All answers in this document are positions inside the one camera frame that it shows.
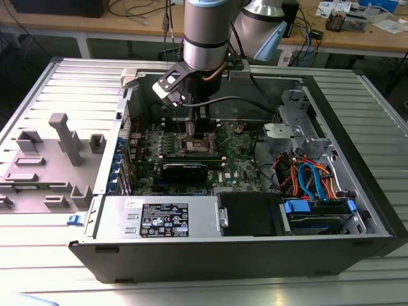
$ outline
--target blue drive bracket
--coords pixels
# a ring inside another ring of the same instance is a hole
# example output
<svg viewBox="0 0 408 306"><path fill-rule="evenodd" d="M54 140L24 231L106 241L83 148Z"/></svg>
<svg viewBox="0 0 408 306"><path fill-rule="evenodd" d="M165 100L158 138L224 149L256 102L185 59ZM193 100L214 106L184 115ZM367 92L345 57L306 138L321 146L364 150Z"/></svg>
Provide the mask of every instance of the blue drive bracket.
<svg viewBox="0 0 408 306"><path fill-rule="evenodd" d="M306 200L288 200L284 204L285 212L310 212L309 203Z"/></svg>

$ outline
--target metal table leg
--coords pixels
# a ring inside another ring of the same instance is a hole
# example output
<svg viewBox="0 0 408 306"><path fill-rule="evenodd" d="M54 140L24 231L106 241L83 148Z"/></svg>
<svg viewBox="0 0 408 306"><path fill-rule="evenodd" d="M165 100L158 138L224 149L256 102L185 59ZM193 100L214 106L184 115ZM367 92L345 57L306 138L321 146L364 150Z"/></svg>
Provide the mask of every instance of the metal table leg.
<svg viewBox="0 0 408 306"><path fill-rule="evenodd" d="M76 42L78 43L79 51L83 59L92 58L92 50L89 45L89 40L84 33L79 33L79 36L76 37Z"/></svg>

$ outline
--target warning label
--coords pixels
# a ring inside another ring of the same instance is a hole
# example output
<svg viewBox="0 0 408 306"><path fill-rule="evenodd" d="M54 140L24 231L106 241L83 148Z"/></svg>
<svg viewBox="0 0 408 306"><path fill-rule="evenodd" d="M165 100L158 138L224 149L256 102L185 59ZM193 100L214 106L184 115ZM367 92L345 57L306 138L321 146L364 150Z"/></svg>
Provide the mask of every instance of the warning label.
<svg viewBox="0 0 408 306"><path fill-rule="evenodd" d="M188 237L188 204L143 204L140 236Z"/></svg>

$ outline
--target computer case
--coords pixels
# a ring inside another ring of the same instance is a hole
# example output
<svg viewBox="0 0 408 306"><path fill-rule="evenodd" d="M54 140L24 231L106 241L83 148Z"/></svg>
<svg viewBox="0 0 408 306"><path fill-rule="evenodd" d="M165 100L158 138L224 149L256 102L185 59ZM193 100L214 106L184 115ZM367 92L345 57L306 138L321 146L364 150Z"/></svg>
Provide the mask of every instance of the computer case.
<svg viewBox="0 0 408 306"><path fill-rule="evenodd" d="M99 18L110 0L10 0L17 13Z"/></svg>

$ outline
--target black cable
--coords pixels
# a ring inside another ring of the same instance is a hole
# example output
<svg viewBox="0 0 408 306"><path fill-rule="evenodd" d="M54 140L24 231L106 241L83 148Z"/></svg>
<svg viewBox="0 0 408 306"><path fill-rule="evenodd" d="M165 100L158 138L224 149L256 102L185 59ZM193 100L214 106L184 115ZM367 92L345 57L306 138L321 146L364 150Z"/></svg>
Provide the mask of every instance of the black cable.
<svg viewBox="0 0 408 306"><path fill-rule="evenodd" d="M255 142L254 142L254 147L252 148L252 159L255 165L255 171L258 171L260 175L262 175L264 178L266 178L275 188L278 188L279 186L264 172L261 171L261 167L258 166L258 163L256 162L255 158L255 150L256 150L256 144L258 143L259 137L262 134L262 130L258 133Z"/></svg>
<svg viewBox="0 0 408 306"><path fill-rule="evenodd" d="M262 164L261 166L259 166L259 169L261 169L262 167L265 167L265 166L273 166L273 164Z"/></svg>
<svg viewBox="0 0 408 306"><path fill-rule="evenodd" d="M243 48L243 46L242 46L241 39L240 39L240 37L239 37L239 35L238 35L237 29L235 29L235 26L234 26L234 23L233 23L233 22L231 22L231 28L232 28L232 31L234 32L235 39L237 40L238 47L239 47L240 52L241 52L241 57L242 57L243 59L245 59L244 48ZM249 73L249 78L251 79L252 83L253 83L254 86L257 88L257 90L259 91L259 93L268 101L269 105L273 106L274 103L272 102L271 99L269 99L269 97L266 95L265 91L263 91L263 89L261 88L261 86L259 86L258 82L257 82L256 79L254 78L254 76L252 75L252 73Z"/></svg>
<svg viewBox="0 0 408 306"><path fill-rule="evenodd" d="M382 56L381 57L383 61L392 69L396 69L398 67L398 64L396 65L391 59Z"/></svg>
<svg viewBox="0 0 408 306"><path fill-rule="evenodd" d="M31 35L31 34L29 33L29 31L27 31L27 30L25 29L25 27L24 27L20 22L18 22L18 20L13 16L13 14L11 14L11 11L8 9L8 6L6 5L6 0L3 0L3 4L4 4L4 6L6 7L6 10L7 10L8 14L9 14L10 17L16 22L16 24L18 24L18 26L19 26L24 32L26 32L28 36L30 36L30 37L33 39L33 41L37 44L37 46L39 46L40 49L42 49L42 51L44 51L44 53L46 53L50 58L52 58L52 55L49 54L48 51L45 50L44 47L41 46L41 44L34 38L34 36Z"/></svg>
<svg viewBox="0 0 408 306"><path fill-rule="evenodd" d="M247 103L250 103L256 107L259 107L260 109L266 111L266 112L270 112L270 113L276 113L275 110L272 110L271 108L262 105L261 103L255 102L253 100L247 99L247 98L243 98L243 97L238 97L238 96L228 96L228 97L222 97L222 98L217 98L217 99L213 99L207 102L202 102L202 103L197 103L197 104L184 104L182 103L181 106L184 107L202 107L202 106L207 106L210 104L214 104L217 102L222 102L222 101L226 101L226 100L240 100L240 101L245 101Z"/></svg>
<svg viewBox="0 0 408 306"><path fill-rule="evenodd" d="M0 116L4 117L4 118L7 119L7 120L10 119L9 117L7 117L7 116L6 116L5 114L3 114L3 113L0 113Z"/></svg>
<svg viewBox="0 0 408 306"><path fill-rule="evenodd" d="M130 113L127 115L127 117L125 118L125 120L123 120L123 123L121 125L121 128L123 128L126 124L126 121L128 121L128 119L130 118Z"/></svg>
<svg viewBox="0 0 408 306"><path fill-rule="evenodd" d="M165 60L166 62L168 62L168 59L167 59L167 51L166 51L166 39L167 39L167 33L164 34L164 37L163 37L163 48L164 48L164 60Z"/></svg>
<svg viewBox="0 0 408 306"><path fill-rule="evenodd" d="M300 19L300 20L302 20L302 21L305 22L305 28L306 28L306 30L307 30L307 26L310 27L310 30L307 31L307 32L309 33L309 32L312 30L312 25L310 24L309 21L306 20L306 16L305 16L305 14L304 14L304 12L302 11L301 8L299 8L299 11L300 11L300 13L302 14L303 18L300 18L300 17L296 17L296 18L297 18L297 19Z"/></svg>
<svg viewBox="0 0 408 306"><path fill-rule="evenodd" d="M10 48L12 48L13 45L8 41L7 37L3 34L3 32L1 32L1 29L0 29L0 36L7 42L7 45L10 46ZM15 57L17 58L17 60L18 60L19 62L21 62L22 64L28 64L28 65L30 65L30 66L36 68L37 70L39 70L39 71L41 71L41 72L43 71L42 68L37 67L37 66L34 65L33 63L27 61L27 59L26 59L25 61L22 61L21 58L18 56L17 51L18 51L18 49L12 48L7 54L3 54L3 55L2 55L2 60L5 59L9 54L14 53L14 54L15 54ZM38 75L34 75L34 74L30 73L30 71L28 71L28 69L26 69L26 68L25 68L25 70L26 70L32 77L38 78Z"/></svg>
<svg viewBox="0 0 408 306"><path fill-rule="evenodd" d="M147 14L153 13L153 12L155 12L155 11L163 10L163 9L166 8L165 6L163 6L163 7L161 7L161 8L155 8L154 10L145 11L145 12L139 13L139 14L127 14L127 15L123 15L123 14L118 14L118 13L115 13L114 11L112 11L112 6L113 6L114 4L116 4L116 3L118 3L119 1L122 1L122 0L116 0L116 1L112 2L112 3L108 6L108 11L109 11L111 14L113 14L113 15L115 15L115 16L119 16L119 17L137 17L137 16L143 16L143 15L147 15ZM132 8L128 9L128 11L131 10L131 9L133 9L133 8L137 8L137 7L139 7L139 6L133 6Z"/></svg>
<svg viewBox="0 0 408 306"><path fill-rule="evenodd" d="M321 40L320 41L316 40L316 43L317 43L317 47L316 47L316 53L313 56L312 67L314 67L314 61L317 59L317 55L319 53L319 47L320 47L320 44L321 44Z"/></svg>
<svg viewBox="0 0 408 306"><path fill-rule="evenodd" d="M261 115L261 113L259 113L257 110L246 110L243 113L241 113L238 118L237 121L241 121L241 120L245 120L244 118L242 118L246 113L256 113L259 118L264 119L263 116Z"/></svg>
<svg viewBox="0 0 408 306"><path fill-rule="evenodd" d="M229 46L229 49L231 50L232 53L238 54L238 52L235 51L235 49L234 49L234 47L233 47L233 45L232 45L232 43L230 41L228 41L228 46Z"/></svg>
<svg viewBox="0 0 408 306"><path fill-rule="evenodd" d="M394 90L395 86L397 86L397 84L399 83L399 81L402 79L402 77L404 76L406 70L408 68L401 70L402 65L404 64L404 61L407 59L408 56L408 51L405 53L404 57L402 58L402 61L400 62L400 64L397 66L396 70L395 70L395 74L394 77L390 79L390 81L388 82L388 85L386 86L385 89L385 96L386 98L392 93L392 91Z"/></svg>
<svg viewBox="0 0 408 306"><path fill-rule="evenodd" d="M233 22L231 22L231 28L232 28L232 31L234 32L235 39L237 40L238 47L239 47L240 52L241 52L241 57L242 57L243 59L246 59L245 52L244 52L244 48L242 47L240 37L238 36L237 29L235 29L235 26L234 26L234 23L233 23Z"/></svg>
<svg viewBox="0 0 408 306"><path fill-rule="evenodd" d="M163 24L162 24L162 29L163 29L163 33L164 33L164 37L163 37L163 48L164 48L164 60L166 62L168 62L167 59L167 46L166 46L166 40L167 40L167 33L169 30L169 17L168 17L168 0L166 0L166 6L165 6L166 10L164 11L164 15L163 15Z"/></svg>
<svg viewBox="0 0 408 306"><path fill-rule="evenodd" d="M177 61L183 60L182 58L183 48L184 48L184 37L181 39L180 48L178 48L178 51L177 51Z"/></svg>
<svg viewBox="0 0 408 306"><path fill-rule="evenodd" d="M313 60L313 58L316 58L316 56L317 56L317 53L319 52L319 47L320 47L320 44L321 44L321 40L316 40L316 48L314 49L314 50L312 50L309 54L308 54L308 59L306 60L306 62L309 62L309 61L311 61L311 60ZM298 58L298 60L299 61L301 61L301 60L303 60L304 58L306 57L306 54L304 54L302 57L299 57Z"/></svg>
<svg viewBox="0 0 408 306"><path fill-rule="evenodd" d="M262 87L259 86L258 82L255 80L254 76L252 75L252 73L249 73L249 78L251 79L252 83L254 84L254 86L257 88L257 90L261 93L261 95L268 101L270 106L273 106L273 102L271 99L269 99L269 97L266 95L265 91L263 91Z"/></svg>
<svg viewBox="0 0 408 306"><path fill-rule="evenodd" d="M126 12L126 13L130 14L129 11L130 11L130 10L133 10L133 9L135 9L135 8L145 8L146 6L150 6L150 5L152 5L152 4L154 3L154 1L156 1L156 0L152 0L152 2L150 2L149 4L132 6L131 8L128 8L128 9L127 9L127 12Z"/></svg>
<svg viewBox="0 0 408 306"><path fill-rule="evenodd" d="M178 59L176 59L176 45L174 44L174 27L173 27L173 13L171 11L171 0L168 0L168 2L170 3L168 12L170 14L171 43L173 44L174 61L177 62Z"/></svg>
<svg viewBox="0 0 408 306"><path fill-rule="evenodd" d="M296 23L294 23L293 24L294 26L297 26L297 27L304 27L304 26L302 26L301 24L296 24ZM300 48L300 50L299 50L299 52L297 53L297 55L295 56L295 57L293 57L293 60L288 64L288 66L289 67L291 67L292 65L293 65L293 63L296 61L296 65L298 65L299 64L299 56L300 56L300 54L301 54L301 52L303 51L303 48L306 46L306 43L307 43L307 38L305 38L305 42L303 43L303 45L302 45L302 47Z"/></svg>

